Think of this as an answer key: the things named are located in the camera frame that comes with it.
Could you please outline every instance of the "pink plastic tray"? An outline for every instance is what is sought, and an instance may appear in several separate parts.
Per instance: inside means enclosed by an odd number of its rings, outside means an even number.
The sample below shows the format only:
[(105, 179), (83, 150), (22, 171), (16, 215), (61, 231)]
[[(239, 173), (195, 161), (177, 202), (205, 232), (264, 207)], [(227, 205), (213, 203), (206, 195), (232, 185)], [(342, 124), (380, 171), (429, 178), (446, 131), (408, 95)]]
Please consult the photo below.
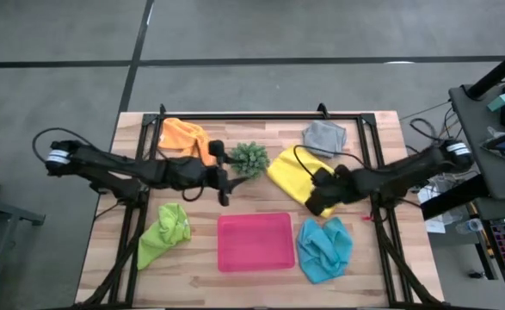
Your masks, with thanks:
[(294, 266), (290, 215), (226, 215), (218, 219), (218, 269), (257, 271)]

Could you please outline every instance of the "blue cloth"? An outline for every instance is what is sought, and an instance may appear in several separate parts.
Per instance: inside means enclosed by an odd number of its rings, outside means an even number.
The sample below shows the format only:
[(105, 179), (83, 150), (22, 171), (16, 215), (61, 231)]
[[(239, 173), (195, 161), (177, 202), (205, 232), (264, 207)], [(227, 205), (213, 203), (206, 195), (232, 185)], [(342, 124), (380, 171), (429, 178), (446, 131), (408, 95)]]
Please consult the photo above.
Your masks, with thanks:
[(300, 268), (313, 284), (344, 275), (353, 242), (340, 219), (332, 218), (323, 228), (305, 220), (296, 243)]

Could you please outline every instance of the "wooden tabletop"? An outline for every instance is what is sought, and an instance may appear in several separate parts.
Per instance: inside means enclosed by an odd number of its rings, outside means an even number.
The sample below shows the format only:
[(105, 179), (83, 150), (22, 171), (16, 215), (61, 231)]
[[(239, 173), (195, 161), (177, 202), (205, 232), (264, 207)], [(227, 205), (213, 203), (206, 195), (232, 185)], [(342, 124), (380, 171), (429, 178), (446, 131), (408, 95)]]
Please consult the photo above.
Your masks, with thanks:
[[(397, 113), (373, 112), (386, 163), (407, 155)], [(143, 113), (123, 113), (114, 136), (113, 153), (134, 157)], [(291, 145), (301, 142), (301, 131), (311, 121), (193, 121), (201, 125), (211, 139), (225, 142), (226, 150), (238, 142), (265, 145), (271, 159)], [(333, 121), (347, 129), (345, 152), (361, 158), (359, 135), (354, 121)], [(344, 163), (350, 169), (360, 168), (351, 158), (326, 161), (330, 166)], [(296, 264), (289, 270), (222, 273), (217, 263), (217, 219), (222, 214), (287, 212), (297, 236), (302, 222), (313, 218), (306, 207), (292, 200), (268, 177), (238, 186), (230, 196), (231, 205), (221, 207), (217, 193), (205, 189), (195, 202), (185, 202), (181, 193), (171, 189), (153, 190), (145, 229), (154, 222), (157, 207), (166, 202), (181, 203), (188, 214), (192, 239), (177, 245), (138, 274), (135, 307), (364, 307), (385, 306), (384, 280), (374, 224), (364, 220), (369, 215), (370, 201), (364, 200), (338, 208), (334, 216), (352, 234), (354, 249), (345, 276), (321, 284), (309, 283)], [(115, 204), (112, 196), (99, 201), (97, 212)], [(422, 212), (403, 204), (396, 208), (397, 221), (405, 259), (432, 295), (443, 300), (432, 250), (422, 219)], [(93, 226), (89, 248), (77, 291), (77, 301), (89, 297), (111, 269), (119, 243), (124, 208), (104, 214)], [(402, 300), (397, 268), (392, 274), (399, 300)], [(123, 274), (121, 295), (126, 292)]]

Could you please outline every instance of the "concrete floor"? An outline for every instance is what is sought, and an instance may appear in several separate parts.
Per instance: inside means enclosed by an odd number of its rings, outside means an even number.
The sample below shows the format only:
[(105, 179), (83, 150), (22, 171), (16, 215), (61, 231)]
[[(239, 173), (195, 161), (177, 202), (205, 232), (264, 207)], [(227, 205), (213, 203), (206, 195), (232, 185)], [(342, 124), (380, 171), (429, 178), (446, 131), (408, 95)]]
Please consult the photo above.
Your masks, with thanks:
[[(145, 0), (0, 0), (0, 61), (130, 60)], [(142, 59), (505, 55), (505, 0), (156, 0)], [(395, 109), (444, 102), (496, 63), (139, 68), (130, 111)], [(97, 195), (51, 179), (31, 152), (46, 127), (107, 149), (128, 73), (119, 68), (0, 69), (0, 199), (47, 214), (20, 225), (0, 282), (0, 309), (70, 305)], [(422, 115), (437, 127), (446, 106)], [(403, 124), (408, 144), (428, 142)], [(47, 141), (65, 136), (44, 137)], [(434, 248), (446, 300), (505, 309), (502, 281), (465, 276), (473, 246)]]

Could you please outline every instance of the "lime green cloth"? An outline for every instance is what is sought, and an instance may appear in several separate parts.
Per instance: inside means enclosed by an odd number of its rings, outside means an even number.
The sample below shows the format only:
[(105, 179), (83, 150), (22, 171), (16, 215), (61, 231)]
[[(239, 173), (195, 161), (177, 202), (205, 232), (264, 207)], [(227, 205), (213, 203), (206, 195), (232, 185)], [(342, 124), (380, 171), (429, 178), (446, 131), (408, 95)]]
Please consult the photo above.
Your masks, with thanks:
[(190, 239), (191, 227), (182, 206), (166, 203), (158, 207), (158, 220), (139, 237), (138, 270), (147, 267), (174, 245)]

